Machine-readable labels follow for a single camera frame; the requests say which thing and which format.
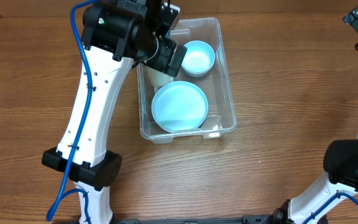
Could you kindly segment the cream cup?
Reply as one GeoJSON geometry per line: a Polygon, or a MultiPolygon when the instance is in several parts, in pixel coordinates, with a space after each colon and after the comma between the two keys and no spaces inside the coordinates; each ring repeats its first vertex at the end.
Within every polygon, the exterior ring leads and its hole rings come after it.
{"type": "Polygon", "coordinates": [[[150,67],[146,67],[146,70],[148,79],[151,85],[155,88],[161,88],[162,86],[174,81],[174,77],[167,75],[166,73],[160,72],[150,67]]]}

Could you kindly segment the light blue bowl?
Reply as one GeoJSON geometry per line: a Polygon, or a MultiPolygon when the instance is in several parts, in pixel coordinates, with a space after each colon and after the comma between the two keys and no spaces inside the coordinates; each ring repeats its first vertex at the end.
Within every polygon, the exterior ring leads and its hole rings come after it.
{"type": "Polygon", "coordinates": [[[212,46],[201,40],[193,40],[184,45],[186,54],[181,63],[182,69],[192,77],[202,77],[214,65],[215,52],[212,46]]]}

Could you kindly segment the light blue plate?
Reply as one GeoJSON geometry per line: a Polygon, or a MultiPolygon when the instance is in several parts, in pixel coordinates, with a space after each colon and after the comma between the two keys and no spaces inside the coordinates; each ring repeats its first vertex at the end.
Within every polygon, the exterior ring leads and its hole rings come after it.
{"type": "Polygon", "coordinates": [[[164,85],[155,93],[151,103],[154,121],[169,133],[198,128],[205,121],[208,110],[204,91],[186,81],[164,85]]]}

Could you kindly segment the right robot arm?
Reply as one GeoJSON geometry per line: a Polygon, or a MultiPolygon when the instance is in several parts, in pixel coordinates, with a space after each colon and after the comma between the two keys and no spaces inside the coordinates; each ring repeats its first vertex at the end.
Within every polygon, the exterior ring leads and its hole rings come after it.
{"type": "Polygon", "coordinates": [[[323,173],[299,196],[287,200],[263,223],[327,223],[327,213],[349,199],[358,206],[358,134],[335,140],[323,159],[323,173]]]}

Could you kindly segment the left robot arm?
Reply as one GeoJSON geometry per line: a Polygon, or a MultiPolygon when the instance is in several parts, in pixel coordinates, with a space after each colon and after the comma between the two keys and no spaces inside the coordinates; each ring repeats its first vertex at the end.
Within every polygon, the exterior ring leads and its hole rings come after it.
{"type": "Polygon", "coordinates": [[[80,223],[112,223],[111,184],[122,156],[106,148],[109,124],[127,74],[145,65],[177,76],[186,48],[169,38],[180,17],[170,1],[85,1],[83,31],[70,24],[82,69],[71,117],[60,143],[42,156],[42,164],[63,173],[57,197],[46,219],[51,221],[74,183],[79,195],[80,223]]]}

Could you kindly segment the clear plastic storage bin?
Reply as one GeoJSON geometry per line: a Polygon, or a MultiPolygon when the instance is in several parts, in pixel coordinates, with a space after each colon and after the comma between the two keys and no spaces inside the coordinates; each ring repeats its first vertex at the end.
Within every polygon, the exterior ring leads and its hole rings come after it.
{"type": "Polygon", "coordinates": [[[165,144],[182,136],[202,135],[204,139],[211,139],[233,131],[237,120],[219,20],[214,17],[181,19],[170,32],[170,38],[180,45],[192,40],[201,40],[214,49],[214,65],[207,74],[196,78],[180,70],[176,77],[178,81],[191,82],[201,88],[208,99],[208,115],[203,124],[196,129],[177,133],[163,130],[152,117],[152,98],[157,90],[149,82],[147,68],[140,64],[137,66],[137,82],[142,137],[154,144],[165,144]]]}

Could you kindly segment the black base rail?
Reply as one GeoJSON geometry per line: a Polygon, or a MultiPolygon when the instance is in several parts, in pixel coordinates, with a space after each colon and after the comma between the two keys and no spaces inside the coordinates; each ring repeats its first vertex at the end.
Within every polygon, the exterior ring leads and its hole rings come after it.
{"type": "Polygon", "coordinates": [[[266,223],[270,215],[244,215],[237,218],[184,218],[161,220],[114,219],[112,224],[259,224],[266,223]]]}

